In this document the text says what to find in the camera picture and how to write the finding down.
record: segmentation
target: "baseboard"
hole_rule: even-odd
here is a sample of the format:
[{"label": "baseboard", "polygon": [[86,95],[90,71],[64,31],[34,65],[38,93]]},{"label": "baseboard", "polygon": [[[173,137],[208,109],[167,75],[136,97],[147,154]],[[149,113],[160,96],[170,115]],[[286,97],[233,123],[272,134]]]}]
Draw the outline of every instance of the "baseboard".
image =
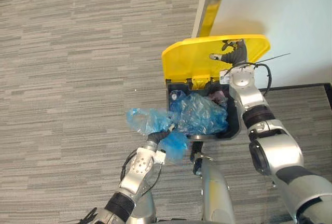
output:
[{"label": "baseboard", "polygon": [[286,86],[286,87],[275,87],[270,88],[270,91],[282,90],[282,89],[294,89],[294,88],[309,88],[309,87],[317,87],[324,86],[326,96],[328,98],[328,102],[330,104],[330,108],[332,110],[332,88],[330,83],[316,83],[316,84],[306,84],[306,85],[295,85],[295,86]]}]

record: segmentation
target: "wire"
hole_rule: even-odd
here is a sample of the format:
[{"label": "wire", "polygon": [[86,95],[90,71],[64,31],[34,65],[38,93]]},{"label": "wire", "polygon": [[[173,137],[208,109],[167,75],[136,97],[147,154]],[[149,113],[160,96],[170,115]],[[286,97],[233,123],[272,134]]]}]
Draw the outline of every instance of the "wire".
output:
[{"label": "wire", "polygon": [[130,162],[130,160],[135,157],[136,155],[136,149],[133,150],[126,158],[123,166],[122,166],[122,170],[121,170],[121,175],[120,175],[120,182],[124,179],[125,175],[126,175],[126,166],[127,164]]},{"label": "wire", "polygon": [[68,220],[68,221],[62,221],[60,223],[69,223],[69,222],[73,222],[73,221],[78,221],[76,224],[88,224],[90,223],[91,221],[94,220],[94,218],[96,217],[96,212],[97,211],[97,208],[93,208],[87,215],[86,217],[84,217],[83,219],[76,219],[76,220]]},{"label": "wire", "polygon": [[285,55],[289,55],[289,54],[291,54],[291,53],[281,54],[281,55],[278,55],[278,56],[276,56],[276,57],[272,57],[272,58],[269,58],[269,59],[266,59],[266,60],[262,60],[262,61],[259,61],[259,62],[256,62],[256,63],[270,61],[270,60],[273,60],[273,59],[275,59],[275,58],[283,57],[283,56],[285,56]]},{"label": "wire", "polygon": [[265,97],[265,96],[268,94],[268,92],[270,91],[270,88],[271,88],[271,84],[272,84],[272,74],[271,74],[271,70],[270,70],[269,66],[266,65],[265,63],[256,63],[255,68],[256,68],[256,67],[259,67],[259,66],[263,66],[263,67],[266,68],[266,70],[267,70],[267,72],[268,72],[268,77],[269,77],[268,85],[267,85],[266,90],[265,90],[265,92],[264,92],[264,94],[263,94],[263,96]]},{"label": "wire", "polygon": [[142,194],[142,196],[144,196],[147,192],[149,192],[150,190],[152,190],[152,188],[157,184],[157,182],[158,182],[158,180],[159,180],[159,178],[160,178],[160,175],[161,175],[161,168],[162,168],[162,164],[160,164],[160,170],[159,170],[159,173],[158,173],[158,176],[157,176],[156,181],[154,182],[154,184],[152,184],[152,186],[151,186],[148,190],[146,190],[146,191]]}]

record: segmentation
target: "yellow trash can lid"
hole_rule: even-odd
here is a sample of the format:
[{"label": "yellow trash can lid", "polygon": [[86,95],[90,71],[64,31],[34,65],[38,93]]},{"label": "yellow trash can lid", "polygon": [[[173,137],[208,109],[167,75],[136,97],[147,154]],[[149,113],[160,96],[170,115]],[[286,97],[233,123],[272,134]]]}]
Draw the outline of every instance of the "yellow trash can lid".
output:
[{"label": "yellow trash can lid", "polygon": [[161,55],[165,80],[186,82],[192,79],[201,89],[211,78],[219,80],[219,71],[231,68],[231,64],[212,60],[211,53],[226,54],[233,51],[227,47],[222,51],[224,40],[244,39],[249,62],[256,62],[269,49],[270,43],[263,35],[228,35],[190,38],[169,46]]}]

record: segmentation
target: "trash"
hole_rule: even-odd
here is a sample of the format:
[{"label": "trash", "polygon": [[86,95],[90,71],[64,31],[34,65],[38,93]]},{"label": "trash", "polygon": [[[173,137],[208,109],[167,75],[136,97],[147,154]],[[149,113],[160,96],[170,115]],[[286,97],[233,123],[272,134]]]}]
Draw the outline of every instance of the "trash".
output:
[{"label": "trash", "polygon": [[223,91],[215,91],[214,93],[209,94],[209,98],[211,101],[215,102],[219,106],[222,106],[224,109],[227,109],[228,98],[225,97]]},{"label": "trash", "polygon": [[228,128],[227,111],[197,93],[184,98],[181,108],[177,130],[186,135],[210,135]]},{"label": "trash", "polygon": [[166,109],[131,108],[127,112],[127,123],[135,131],[148,135],[154,132],[167,131],[174,123],[172,113]]},{"label": "trash", "polygon": [[166,159],[174,164],[182,164],[183,156],[190,141],[183,133],[173,131],[159,143],[159,149],[166,151]]},{"label": "trash", "polygon": [[186,97],[187,95],[182,90],[173,90],[170,94],[170,111],[174,113],[181,113],[181,101]]}]

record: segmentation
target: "gray carpet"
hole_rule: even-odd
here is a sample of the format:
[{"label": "gray carpet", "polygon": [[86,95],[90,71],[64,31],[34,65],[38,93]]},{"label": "gray carpet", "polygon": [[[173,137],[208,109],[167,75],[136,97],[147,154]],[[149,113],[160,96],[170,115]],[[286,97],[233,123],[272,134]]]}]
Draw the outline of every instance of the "gray carpet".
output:
[{"label": "gray carpet", "polygon": [[[1,0],[0,223],[61,223],[102,207],[127,154],[144,139],[129,107],[165,106],[161,52],[191,34],[198,0]],[[273,91],[272,110],[332,180],[332,115],[323,87]],[[230,185],[237,223],[289,220],[257,174],[243,130],[209,142]],[[158,217],[200,219],[191,165],[164,166]]]}]

